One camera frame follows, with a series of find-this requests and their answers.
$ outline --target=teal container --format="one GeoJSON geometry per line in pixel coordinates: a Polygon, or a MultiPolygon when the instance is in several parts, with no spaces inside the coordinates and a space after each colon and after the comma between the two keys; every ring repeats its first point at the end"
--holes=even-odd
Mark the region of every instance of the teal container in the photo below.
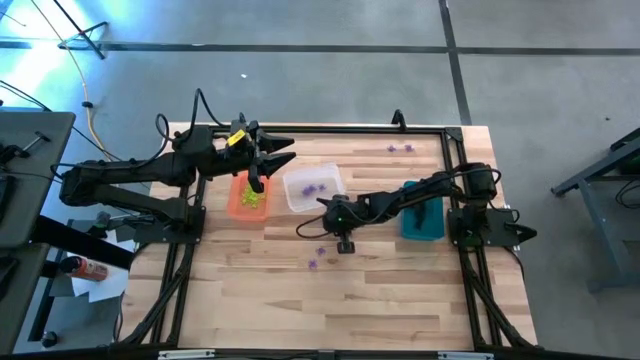
{"type": "MultiPolygon", "coordinates": [[[[407,181],[404,187],[415,184],[415,181],[407,181]]],[[[401,233],[402,237],[411,240],[434,241],[444,237],[444,211],[442,198],[437,197],[424,203],[424,220],[417,228],[418,217],[416,208],[410,207],[402,210],[401,233]]]]}

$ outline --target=wooden table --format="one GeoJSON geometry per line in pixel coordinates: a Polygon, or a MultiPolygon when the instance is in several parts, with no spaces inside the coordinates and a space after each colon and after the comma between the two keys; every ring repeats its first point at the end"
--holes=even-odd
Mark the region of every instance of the wooden table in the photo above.
{"type": "MultiPolygon", "coordinates": [[[[187,124],[174,123],[171,133],[187,124]]],[[[469,162],[496,167],[487,127],[463,127],[469,162]]],[[[236,222],[226,205],[231,176],[207,184],[207,219],[196,247],[180,347],[463,350],[471,332],[457,250],[447,238],[407,241],[397,219],[354,231],[357,252],[338,255],[336,239],[301,239],[295,227],[322,213],[293,213],[282,176],[290,170],[336,163],[349,196],[395,190],[406,180],[443,170],[440,139],[430,135],[291,134],[285,151],[298,156],[272,177],[270,216],[264,223],[236,222]],[[399,151],[389,152],[393,144],[399,151]],[[405,152],[411,144],[414,152],[405,152]],[[327,254],[318,257],[315,250],[327,254]],[[310,259],[318,269],[308,269],[310,259]]],[[[454,147],[451,146],[454,159],[454,147]]],[[[501,188],[494,204],[503,203],[501,188]]],[[[177,188],[154,184],[151,195],[167,198],[177,188]]],[[[445,199],[445,209],[449,207],[445,199]]],[[[319,233],[321,225],[305,227],[319,233]]],[[[532,343],[535,332],[520,268],[501,248],[487,248],[496,301],[532,343]]],[[[126,337],[156,300],[167,245],[151,245],[131,268],[124,298],[126,337]]],[[[173,303],[168,306],[163,339],[173,303]]],[[[485,339],[486,313],[479,306],[485,339]]]]}

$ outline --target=red can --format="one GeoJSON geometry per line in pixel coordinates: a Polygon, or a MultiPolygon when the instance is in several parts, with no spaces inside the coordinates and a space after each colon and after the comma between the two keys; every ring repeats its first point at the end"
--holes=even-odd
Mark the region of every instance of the red can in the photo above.
{"type": "Polygon", "coordinates": [[[59,268],[70,277],[91,281],[102,281],[109,275],[106,265],[80,256],[70,256],[62,260],[59,268]]]}

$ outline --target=gray floor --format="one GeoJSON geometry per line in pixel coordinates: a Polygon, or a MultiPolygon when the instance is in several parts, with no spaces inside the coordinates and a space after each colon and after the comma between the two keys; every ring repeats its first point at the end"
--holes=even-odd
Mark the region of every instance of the gray floor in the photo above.
{"type": "MultiPolygon", "coordinates": [[[[82,25],[109,21],[106,36],[124,41],[444,45],[436,0],[62,3],[82,25]]],[[[640,46],[640,4],[633,0],[450,0],[449,8],[461,46],[640,46]]],[[[3,18],[0,37],[51,37],[28,1],[15,0],[12,11],[29,27],[3,18]]],[[[46,11],[65,34],[72,33],[55,8],[46,11]]],[[[66,56],[47,47],[0,50],[0,77],[56,110],[76,112],[77,126],[86,132],[82,88],[66,56]]],[[[97,103],[98,133],[109,149],[127,157],[148,156],[157,148],[157,112],[173,121],[188,118],[196,87],[222,119],[243,111],[261,121],[377,123],[401,108],[412,124],[460,124],[446,55],[112,52],[105,61],[88,52],[76,56],[97,103]]],[[[587,292],[585,282],[606,271],[598,238],[579,194],[560,200],[549,193],[640,124],[638,58],[461,56],[461,67],[473,124],[490,127],[508,202],[521,210],[523,224],[539,232],[523,246],[522,258],[540,344],[640,357],[640,291],[587,292]]],[[[99,156],[83,141],[72,136],[64,161],[99,156]]],[[[60,221],[91,218],[99,210],[62,206],[56,194],[54,187],[43,211],[60,221]]],[[[55,311],[47,328],[63,337],[56,348],[110,340],[115,302],[62,299],[55,311]]],[[[22,336],[16,352],[38,349],[22,336]]]]}

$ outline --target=green object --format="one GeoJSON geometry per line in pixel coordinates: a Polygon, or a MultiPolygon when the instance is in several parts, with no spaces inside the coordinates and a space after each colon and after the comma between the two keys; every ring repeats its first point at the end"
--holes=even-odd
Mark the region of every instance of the green object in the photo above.
{"type": "MultiPolygon", "coordinates": [[[[415,184],[415,181],[407,181],[404,187],[415,184]]],[[[433,241],[444,236],[444,211],[442,198],[436,197],[422,203],[422,214],[416,211],[416,207],[402,210],[401,233],[402,237],[411,240],[433,241]]]]}
{"type": "Polygon", "coordinates": [[[257,209],[258,205],[260,205],[260,201],[264,201],[265,198],[265,194],[258,194],[254,192],[251,186],[247,185],[242,193],[241,202],[243,206],[251,206],[251,208],[257,209]]]}

